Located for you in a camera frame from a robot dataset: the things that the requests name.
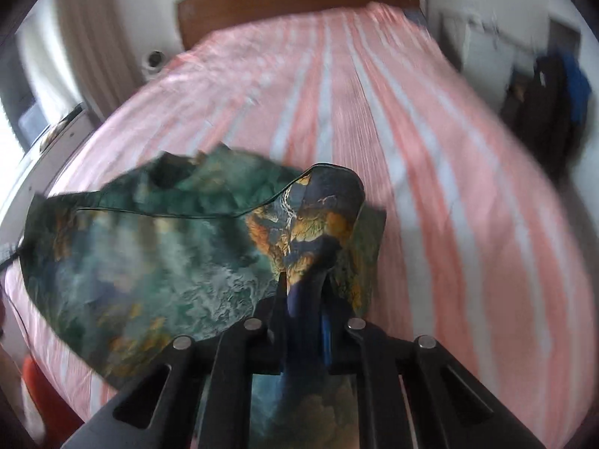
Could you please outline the green landscape-print padded jacket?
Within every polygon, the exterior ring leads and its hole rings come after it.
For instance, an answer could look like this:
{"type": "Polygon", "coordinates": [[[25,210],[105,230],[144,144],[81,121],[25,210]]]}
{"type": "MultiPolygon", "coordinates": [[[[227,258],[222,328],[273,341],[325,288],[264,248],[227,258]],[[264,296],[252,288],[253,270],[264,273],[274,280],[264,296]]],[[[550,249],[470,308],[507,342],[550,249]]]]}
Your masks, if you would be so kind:
{"type": "Polygon", "coordinates": [[[175,337],[212,339],[284,285],[282,371],[253,378],[248,446],[354,448],[355,379],[325,365],[321,294],[364,314],[385,223],[348,168],[220,146],[33,200],[17,254],[37,310],[118,393],[175,337]]]}

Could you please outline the orange fluffy sweater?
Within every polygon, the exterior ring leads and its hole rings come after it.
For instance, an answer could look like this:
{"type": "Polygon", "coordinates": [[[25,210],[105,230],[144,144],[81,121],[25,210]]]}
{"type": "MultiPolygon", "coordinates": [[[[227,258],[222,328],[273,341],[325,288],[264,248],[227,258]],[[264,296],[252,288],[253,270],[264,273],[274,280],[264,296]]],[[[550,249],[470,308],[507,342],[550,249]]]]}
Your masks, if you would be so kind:
{"type": "Polygon", "coordinates": [[[43,424],[40,447],[61,448],[83,425],[69,404],[51,385],[33,357],[22,364],[23,399],[33,410],[37,422],[43,424]]]}

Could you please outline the beige window curtain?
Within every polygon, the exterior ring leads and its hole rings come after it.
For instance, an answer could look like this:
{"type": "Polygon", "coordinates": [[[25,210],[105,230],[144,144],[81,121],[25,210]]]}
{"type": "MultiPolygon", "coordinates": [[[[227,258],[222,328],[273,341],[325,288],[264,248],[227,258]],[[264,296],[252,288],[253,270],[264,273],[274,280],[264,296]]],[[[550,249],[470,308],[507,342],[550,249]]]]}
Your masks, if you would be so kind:
{"type": "Polygon", "coordinates": [[[67,60],[84,102],[107,120],[141,85],[116,0],[56,0],[67,60]]]}

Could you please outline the black and blue bag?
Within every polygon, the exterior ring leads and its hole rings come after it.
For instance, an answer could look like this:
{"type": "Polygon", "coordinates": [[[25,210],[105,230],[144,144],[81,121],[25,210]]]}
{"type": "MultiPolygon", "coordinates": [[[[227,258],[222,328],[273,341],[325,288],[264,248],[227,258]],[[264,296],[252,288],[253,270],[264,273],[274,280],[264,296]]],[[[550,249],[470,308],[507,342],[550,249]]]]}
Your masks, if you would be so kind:
{"type": "Polygon", "coordinates": [[[592,87],[574,55],[553,50],[513,70],[499,116],[555,183],[580,153],[592,87]]]}

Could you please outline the white window-side cabinet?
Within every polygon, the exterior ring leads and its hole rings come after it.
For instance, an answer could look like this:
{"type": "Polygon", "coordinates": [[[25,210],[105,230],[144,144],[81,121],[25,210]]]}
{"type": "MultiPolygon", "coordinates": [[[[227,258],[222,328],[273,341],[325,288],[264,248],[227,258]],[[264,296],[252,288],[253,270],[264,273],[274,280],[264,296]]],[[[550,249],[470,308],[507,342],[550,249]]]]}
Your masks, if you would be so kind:
{"type": "Polygon", "coordinates": [[[66,120],[33,144],[1,200],[2,243],[20,238],[33,197],[45,196],[51,190],[64,166],[96,129],[88,110],[79,104],[66,120]]]}

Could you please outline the pink white striped bed sheet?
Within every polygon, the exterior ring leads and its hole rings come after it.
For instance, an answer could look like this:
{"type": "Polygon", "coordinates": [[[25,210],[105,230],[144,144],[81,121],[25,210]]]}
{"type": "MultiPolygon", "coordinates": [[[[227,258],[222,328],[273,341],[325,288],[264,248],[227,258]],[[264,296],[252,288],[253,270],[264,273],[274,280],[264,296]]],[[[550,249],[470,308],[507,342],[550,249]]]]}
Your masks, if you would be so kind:
{"type": "MultiPolygon", "coordinates": [[[[598,374],[583,257],[551,182],[424,28],[372,3],[217,31],[111,114],[50,197],[220,146],[352,170],[386,214],[361,316],[435,337],[546,447],[571,440],[598,374]]],[[[6,291],[37,366],[90,419],[118,389],[54,333],[19,260],[6,291]]]]}

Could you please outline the white bedside drawer cabinet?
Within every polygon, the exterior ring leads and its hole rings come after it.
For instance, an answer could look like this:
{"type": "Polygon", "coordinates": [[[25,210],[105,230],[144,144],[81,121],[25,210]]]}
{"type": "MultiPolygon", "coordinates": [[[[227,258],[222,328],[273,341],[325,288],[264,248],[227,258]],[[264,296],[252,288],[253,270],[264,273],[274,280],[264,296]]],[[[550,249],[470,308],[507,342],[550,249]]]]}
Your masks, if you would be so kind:
{"type": "Polygon", "coordinates": [[[534,74],[534,49],[473,17],[442,13],[439,44],[454,68],[495,110],[501,107],[514,75],[534,74]]]}

